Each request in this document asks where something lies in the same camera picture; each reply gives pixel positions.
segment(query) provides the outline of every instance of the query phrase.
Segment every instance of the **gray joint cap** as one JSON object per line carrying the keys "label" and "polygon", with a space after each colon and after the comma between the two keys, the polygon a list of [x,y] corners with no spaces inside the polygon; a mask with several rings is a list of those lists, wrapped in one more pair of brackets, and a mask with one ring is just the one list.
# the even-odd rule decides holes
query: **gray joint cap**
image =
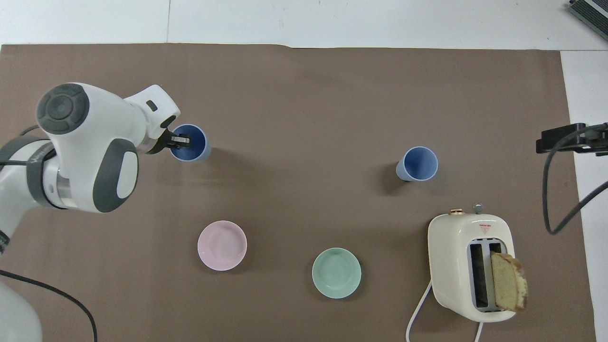
{"label": "gray joint cap", "polygon": [[49,90],[38,102],[38,125],[51,134],[75,130],[89,113],[89,97],[82,86],[65,83]]}

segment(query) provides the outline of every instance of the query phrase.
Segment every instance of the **bread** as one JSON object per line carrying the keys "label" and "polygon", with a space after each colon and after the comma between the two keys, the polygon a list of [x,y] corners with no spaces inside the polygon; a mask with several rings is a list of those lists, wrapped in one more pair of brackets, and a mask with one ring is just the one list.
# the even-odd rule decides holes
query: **bread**
{"label": "bread", "polygon": [[513,312],[525,311],[528,282],[523,274],[522,264],[509,254],[492,252],[490,258],[496,306]]}

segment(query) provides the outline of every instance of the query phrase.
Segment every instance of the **white toaster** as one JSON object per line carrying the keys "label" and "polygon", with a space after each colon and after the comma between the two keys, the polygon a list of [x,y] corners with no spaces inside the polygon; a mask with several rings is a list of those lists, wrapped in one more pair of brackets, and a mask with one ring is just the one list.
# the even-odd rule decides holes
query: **white toaster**
{"label": "white toaster", "polygon": [[514,312],[496,306],[490,252],[515,257],[506,222],[452,209],[429,224],[430,280],[439,304],[477,322],[498,322]]}

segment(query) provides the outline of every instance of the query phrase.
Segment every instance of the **plate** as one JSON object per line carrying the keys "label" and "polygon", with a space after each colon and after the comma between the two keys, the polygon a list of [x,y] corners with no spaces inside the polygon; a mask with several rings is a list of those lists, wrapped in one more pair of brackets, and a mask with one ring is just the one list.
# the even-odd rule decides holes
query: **plate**
{"label": "plate", "polygon": [[317,290],[329,298],[350,296],[361,282],[361,265],[353,253],[330,248],[315,259],[313,282]]}
{"label": "plate", "polygon": [[212,270],[235,268],[245,257],[246,251],[245,233],[230,221],[213,222],[198,237],[198,256]]}

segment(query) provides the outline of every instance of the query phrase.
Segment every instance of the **white table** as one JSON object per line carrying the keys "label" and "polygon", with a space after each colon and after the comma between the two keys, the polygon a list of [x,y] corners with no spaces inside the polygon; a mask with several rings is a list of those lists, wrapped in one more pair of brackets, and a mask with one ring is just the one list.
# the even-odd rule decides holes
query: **white table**
{"label": "white table", "polygon": [[[608,42],[569,14],[566,6],[566,0],[0,0],[0,44],[559,50],[571,121],[606,122]],[[608,156],[575,155],[575,165],[580,198],[608,178]],[[608,341],[606,208],[608,193],[582,210],[598,341]]]}

